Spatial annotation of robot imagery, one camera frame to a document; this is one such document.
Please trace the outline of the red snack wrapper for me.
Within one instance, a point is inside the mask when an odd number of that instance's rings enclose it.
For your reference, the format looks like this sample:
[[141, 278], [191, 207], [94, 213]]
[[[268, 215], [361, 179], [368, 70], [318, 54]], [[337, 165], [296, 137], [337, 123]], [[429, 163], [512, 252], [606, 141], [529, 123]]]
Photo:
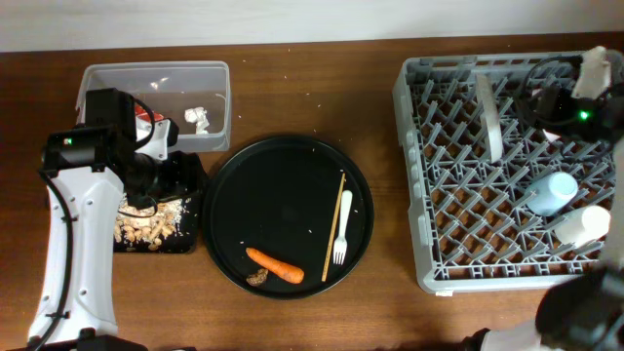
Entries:
[[159, 114], [157, 112], [149, 113], [138, 104], [135, 105], [135, 116], [139, 120], [142, 120], [146, 123], [150, 123], [151, 120], [154, 120], [155, 122], [160, 122], [165, 119], [165, 117], [162, 114]]

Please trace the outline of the white tissue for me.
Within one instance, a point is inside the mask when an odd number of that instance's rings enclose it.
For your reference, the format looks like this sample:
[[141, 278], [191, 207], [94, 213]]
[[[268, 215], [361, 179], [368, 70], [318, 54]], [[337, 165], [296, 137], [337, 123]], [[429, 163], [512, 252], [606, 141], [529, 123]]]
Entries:
[[184, 120], [188, 124], [195, 126], [195, 134], [207, 134], [207, 127], [210, 125], [208, 111], [204, 107], [189, 108], [184, 111]]

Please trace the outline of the blue plastic cup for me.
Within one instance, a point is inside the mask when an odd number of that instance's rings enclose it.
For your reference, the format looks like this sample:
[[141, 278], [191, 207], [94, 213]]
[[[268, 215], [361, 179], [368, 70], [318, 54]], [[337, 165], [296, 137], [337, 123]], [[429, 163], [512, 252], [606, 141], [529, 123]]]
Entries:
[[577, 194], [578, 182], [565, 172], [555, 172], [534, 181], [526, 191], [533, 197], [526, 206], [535, 214], [550, 216], [562, 209]]

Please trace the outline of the rice and shells pile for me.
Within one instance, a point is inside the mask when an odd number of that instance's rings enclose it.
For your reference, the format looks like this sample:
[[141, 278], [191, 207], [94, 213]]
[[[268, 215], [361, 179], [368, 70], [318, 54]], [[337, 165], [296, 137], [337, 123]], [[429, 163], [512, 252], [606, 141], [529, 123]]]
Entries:
[[113, 226], [114, 250], [126, 253], [184, 253], [193, 243], [183, 200], [139, 210], [123, 198]]

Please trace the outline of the grey plate with food scraps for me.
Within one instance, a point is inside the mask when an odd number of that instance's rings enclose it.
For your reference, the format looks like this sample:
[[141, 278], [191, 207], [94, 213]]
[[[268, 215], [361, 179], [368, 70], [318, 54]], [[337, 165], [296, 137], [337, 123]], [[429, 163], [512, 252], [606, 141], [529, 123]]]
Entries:
[[503, 153], [503, 141], [500, 127], [500, 116], [492, 90], [492, 84], [485, 74], [476, 75], [477, 101], [482, 106], [480, 116], [482, 128], [486, 134], [486, 150], [492, 163], [499, 161]]

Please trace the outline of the small white cup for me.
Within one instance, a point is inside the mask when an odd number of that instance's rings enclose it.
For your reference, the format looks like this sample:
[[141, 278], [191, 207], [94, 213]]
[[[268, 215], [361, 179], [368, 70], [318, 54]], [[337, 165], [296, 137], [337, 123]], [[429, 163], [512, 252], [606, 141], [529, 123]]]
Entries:
[[554, 229], [562, 244], [581, 247], [598, 240], [609, 230], [610, 212], [600, 206], [586, 206], [564, 214], [564, 220]]

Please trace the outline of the brown food scrap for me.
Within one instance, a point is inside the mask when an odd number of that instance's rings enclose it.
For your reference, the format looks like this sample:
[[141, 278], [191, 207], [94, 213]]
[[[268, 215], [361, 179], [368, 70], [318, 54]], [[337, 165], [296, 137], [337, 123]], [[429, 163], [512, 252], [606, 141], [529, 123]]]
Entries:
[[269, 271], [266, 268], [260, 268], [255, 273], [246, 278], [246, 282], [252, 287], [259, 287], [263, 285], [269, 275]]

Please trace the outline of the orange carrot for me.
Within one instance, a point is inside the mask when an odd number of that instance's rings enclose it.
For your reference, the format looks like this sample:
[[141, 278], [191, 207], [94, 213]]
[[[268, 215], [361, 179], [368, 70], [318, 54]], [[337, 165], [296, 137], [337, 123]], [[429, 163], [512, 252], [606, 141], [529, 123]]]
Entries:
[[254, 248], [246, 248], [246, 253], [252, 261], [286, 282], [300, 284], [304, 279], [304, 271], [299, 267], [280, 261]]

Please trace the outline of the wooden chopstick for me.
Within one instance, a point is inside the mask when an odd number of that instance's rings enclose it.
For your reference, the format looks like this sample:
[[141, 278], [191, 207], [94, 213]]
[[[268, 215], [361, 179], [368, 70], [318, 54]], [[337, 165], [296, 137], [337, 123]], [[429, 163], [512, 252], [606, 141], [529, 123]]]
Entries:
[[342, 196], [341, 194], [342, 194], [342, 191], [343, 191], [345, 178], [346, 178], [345, 173], [341, 172], [341, 178], [340, 178], [340, 182], [339, 182], [339, 185], [338, 185], [336, 201], [335, 201], [335, 206], [334, 206], [334, 211], [333, 211], [333, 216], [332, 216], [330, 237], [329, 237], [329, 240], [328, 240], [328, 246], [327, 246], [327, 251], [326, 251], [326, 256], [325, 256], [325, 261], [324, 261], [324, 266], [323, 266], [323, 273], [322, 273], [322, 277], [321, 277], [321, 282], [322, 283], [325, 283], [327, 281], [327, 277], [328, 277], [328, 273], [329, 273], [329, 266], [330, 266], [330, 261], [331, 261], [331, 257], [332, 257], [332, 243], [333, 243], [333, 240], [334, 240], [334, 234], [335, 234], [335, 230], [336, 230], [336, 226], [337, 226], [337, 222], [338, 222], [340, 203], [341, 203], [341, 196]]

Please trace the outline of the white plastic fork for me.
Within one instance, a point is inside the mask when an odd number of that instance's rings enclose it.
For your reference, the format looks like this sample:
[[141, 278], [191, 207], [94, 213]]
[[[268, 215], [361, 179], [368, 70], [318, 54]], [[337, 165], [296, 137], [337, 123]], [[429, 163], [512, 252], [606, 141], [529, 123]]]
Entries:
[[348, 217], [350, 214], [352, 201], [353, 193], [350, 190], [344, 190], [341, 194], [338, 234], [336, 239], [334, 240], [332, 248], [332, 262], [337, 265], [342, 265], [346, 256], [346, 251], [348, 247], [346, 240], [346, 228], [348, 224]]

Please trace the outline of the white pink bowl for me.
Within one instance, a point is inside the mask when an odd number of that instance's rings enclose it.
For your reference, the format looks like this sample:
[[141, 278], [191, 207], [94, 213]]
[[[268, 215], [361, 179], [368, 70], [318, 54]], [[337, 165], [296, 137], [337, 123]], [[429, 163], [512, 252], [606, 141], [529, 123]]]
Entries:
[[[542, 91], [542, 89], [541, 89], [541, 88], [534, 89], [534, 90], [532, 90], [532, 91], [531, 91], [531, 95], [532, 95], [533, 97], [535, 97], [535, 96], [537, 96], [537, 95], [538, 95], [541, 91]], [[552, 133], [550, 133], [550, 132], [548, 132], [548, 131], [546, 131], [546, 130], [543, 130], [543, 133], [544, 133], [544, 135], [545, 135], [546, 139], [547, 139], [549, 142], [554, 142], [554, 141], [557, 141], [557, 140], [559, 140], [559, 139], [561, 138], [561, 136], [556, 135], [556, 134], [552, 134]]]

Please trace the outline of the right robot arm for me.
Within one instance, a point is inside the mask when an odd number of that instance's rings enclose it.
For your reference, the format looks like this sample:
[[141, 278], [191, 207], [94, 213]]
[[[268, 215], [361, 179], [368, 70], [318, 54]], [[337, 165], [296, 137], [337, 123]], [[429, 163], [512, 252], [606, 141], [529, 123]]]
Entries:
[[461, 350], [620, 350], [623, 347], [623, 56], [597, 46], [564, 61], [577, 71], [570, 92], [521, 85], [514, 101], [525, 125], [567, 139], [605, 141], [615, 163], [615, 197], [598, 268], [548, 290], [535, 318], [513, 329], [482, 329]]

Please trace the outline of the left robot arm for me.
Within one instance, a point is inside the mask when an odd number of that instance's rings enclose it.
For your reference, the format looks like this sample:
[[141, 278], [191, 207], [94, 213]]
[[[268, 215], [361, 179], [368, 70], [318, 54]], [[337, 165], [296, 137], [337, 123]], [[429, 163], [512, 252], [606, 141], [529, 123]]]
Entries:
[[115, 335], [113, 231], [121, 201], [156, 206], [185, 194], [177, 130], [150, 123], [137, 136], [140, 99], [114, 88], [86, 94], [84, 121], [48, 137], [38, 174], [49, 192], [44, 287], [27, 347], [71, 349], [83, 336]]

